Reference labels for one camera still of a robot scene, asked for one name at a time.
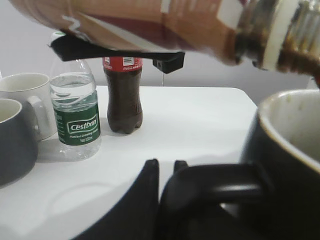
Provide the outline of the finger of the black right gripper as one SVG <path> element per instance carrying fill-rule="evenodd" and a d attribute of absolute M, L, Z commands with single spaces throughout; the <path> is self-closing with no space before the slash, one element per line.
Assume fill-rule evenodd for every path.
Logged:
<path fill-rule="evenodd" d="M 112 50 L 98 46 L 73 35 L 64 35 L 50 43 L 50 48 L 63 62 L 96 59 L 103 57 L 132 57 L 152 60 L 152 64 L 164 74 L 170 74 L 184 67 L 185 53 L 143 52 Z"/>

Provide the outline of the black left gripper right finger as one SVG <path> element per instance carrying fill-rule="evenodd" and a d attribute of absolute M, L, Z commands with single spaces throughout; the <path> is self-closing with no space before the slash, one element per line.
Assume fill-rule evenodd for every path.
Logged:
<path fill-rule="evenodd" d="M 175 178 L 184 178 L 186 169 L 188 169 L 188 163 L 185 160 L 176 160 L 174 162 L 173 176 Z"/>

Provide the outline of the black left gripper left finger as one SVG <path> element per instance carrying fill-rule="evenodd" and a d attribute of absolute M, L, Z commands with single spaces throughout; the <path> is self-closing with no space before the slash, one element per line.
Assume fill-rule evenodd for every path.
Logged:
<path fill-rule="evenodd" d="M 146 160 L 121 199 L 75 240 L 152 240 L 159 205 L 159 162 Z"/>

